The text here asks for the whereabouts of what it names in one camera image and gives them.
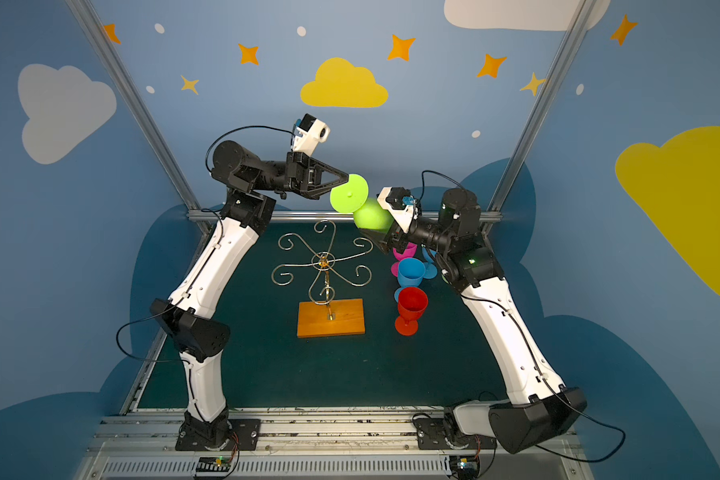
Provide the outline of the pink wine glass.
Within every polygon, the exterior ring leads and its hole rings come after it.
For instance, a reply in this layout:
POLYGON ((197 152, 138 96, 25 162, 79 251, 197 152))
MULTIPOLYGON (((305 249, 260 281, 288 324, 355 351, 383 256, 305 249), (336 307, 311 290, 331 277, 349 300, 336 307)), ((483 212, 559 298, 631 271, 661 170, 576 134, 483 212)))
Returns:
POLYGON ((418 246, 416 244, 408 243, 402 252, 398 252, 395 249, 392 250, 392 253, 396 259, 396 262, 391 266, 391 273, 393 276, 398 276, 399 265, 402 260, 415 257, 417 248, 418 246))

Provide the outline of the green wine glass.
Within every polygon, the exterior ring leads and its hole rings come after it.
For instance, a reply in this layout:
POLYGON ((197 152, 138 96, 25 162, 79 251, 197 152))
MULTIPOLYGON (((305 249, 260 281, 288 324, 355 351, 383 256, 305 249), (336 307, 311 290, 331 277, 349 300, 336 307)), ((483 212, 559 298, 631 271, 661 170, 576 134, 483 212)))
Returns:
POLYGON ((370 194, 367 181, 358 174, 350 174, 346 183, 330 192, 332 208, 350 214, 358 229, 386 233, 392 226, 391 215, 370 194))

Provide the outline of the blue wine glass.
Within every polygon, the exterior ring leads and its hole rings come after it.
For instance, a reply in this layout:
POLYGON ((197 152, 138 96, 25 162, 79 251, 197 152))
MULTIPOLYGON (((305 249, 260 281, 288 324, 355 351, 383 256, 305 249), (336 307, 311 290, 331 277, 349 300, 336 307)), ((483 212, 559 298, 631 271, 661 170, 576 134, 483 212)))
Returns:
POLYGON ((439 268, 435 264, 436 254, 426 247, 421 247, 421 254, 425 264, 425 279, 434 279, 439 275, 439 268))
POLYGON ((400 293, 409 287, 418 287, 426 273, 425 264, 416 258, 405 258, 397 263, 396 278, 399 288, 394 293, 395 301, 399 300, 400 293))

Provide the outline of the red wine glass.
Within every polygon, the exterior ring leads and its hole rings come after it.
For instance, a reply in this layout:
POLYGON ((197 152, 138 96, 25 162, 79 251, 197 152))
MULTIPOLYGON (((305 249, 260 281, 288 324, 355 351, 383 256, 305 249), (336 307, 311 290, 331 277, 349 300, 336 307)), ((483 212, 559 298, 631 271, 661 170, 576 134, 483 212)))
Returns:
POLYGON ((397 297, 396 331, 403 336, 413 336, 418 331, 418 321, 428 305, 428 296, 420 288, 406 287, 402 289, 397 297))

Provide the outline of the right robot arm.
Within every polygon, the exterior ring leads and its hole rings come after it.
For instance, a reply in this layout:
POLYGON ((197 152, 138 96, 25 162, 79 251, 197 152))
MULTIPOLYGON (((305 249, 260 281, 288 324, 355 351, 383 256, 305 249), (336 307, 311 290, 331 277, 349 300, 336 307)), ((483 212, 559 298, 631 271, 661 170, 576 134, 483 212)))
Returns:
POLYGON ((484 334, 505 383, 504 402, 470 401, 451 415, 460 433, 494 438, 515 454, 566 433, 587 407, 546 361, 525 325, 481 220, 476 195, 447 190, 436 218, 423 215, 410 190, 385 187, 377 196, 392 225, 374 239, 384 252, 415 244, 428 252, 484 334))

